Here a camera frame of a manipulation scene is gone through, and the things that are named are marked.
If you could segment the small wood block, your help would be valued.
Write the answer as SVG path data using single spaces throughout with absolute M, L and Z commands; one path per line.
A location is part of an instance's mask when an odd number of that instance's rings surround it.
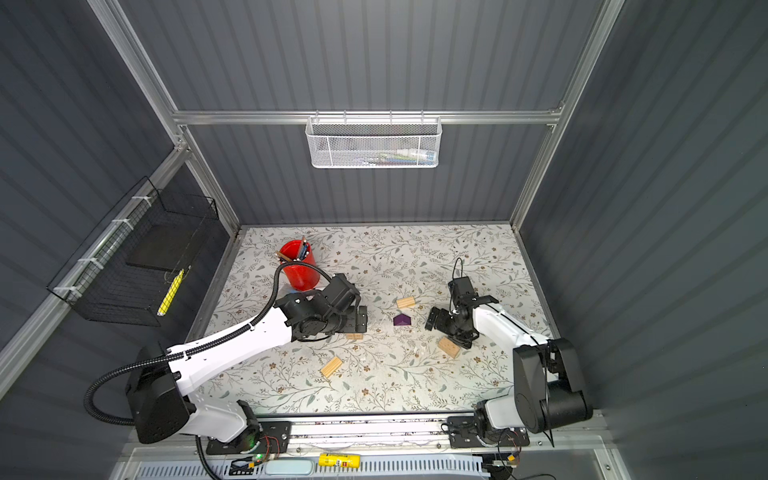
M 416 300 L 413 296 L 398 299 L 396 301 L 397 308 L 400 310 L 408 309 L 416 304 Z

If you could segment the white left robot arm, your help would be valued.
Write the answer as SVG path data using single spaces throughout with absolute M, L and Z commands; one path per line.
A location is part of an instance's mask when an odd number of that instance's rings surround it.
M 285 296 L 279 296 L 274 284 L 266 305 L 233 327 L 170 348 L 143 348 L 135 362 L 104 374 L 87 388 L 85 411 L 100 422 L 134 428 L 143 444 L 182 434 L 215 440 L 239 452 L 256 451 L 265 445 L 266 436 L 250 405 L 244 400 L 214 401 L 198 389 L 268 350 L 365 332 L 367 311 L 357 287 L 343 274 L 323 277 L 323 289 Z M 121 376 L 128 378 L 127 417 L 109 414 L 95 402 L 98 390 Z

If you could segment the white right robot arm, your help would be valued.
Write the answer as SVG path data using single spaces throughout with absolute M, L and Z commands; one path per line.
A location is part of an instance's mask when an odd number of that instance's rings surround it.
M 594 407 L 573 344 L 550 339 L 523 326 L 490 295 L 476 293 L 467 276 L 448 283 L 450 307 L 430 310 L 425 328 L 437 330 L 462 349 L 484 336 L 512 359 L 512 389 L 482 400 L 470 416 L 452 416 L 443 424 L 453 448 L 521 448 L 530 433 L 552 440 L 556 428 L 587 421 Z

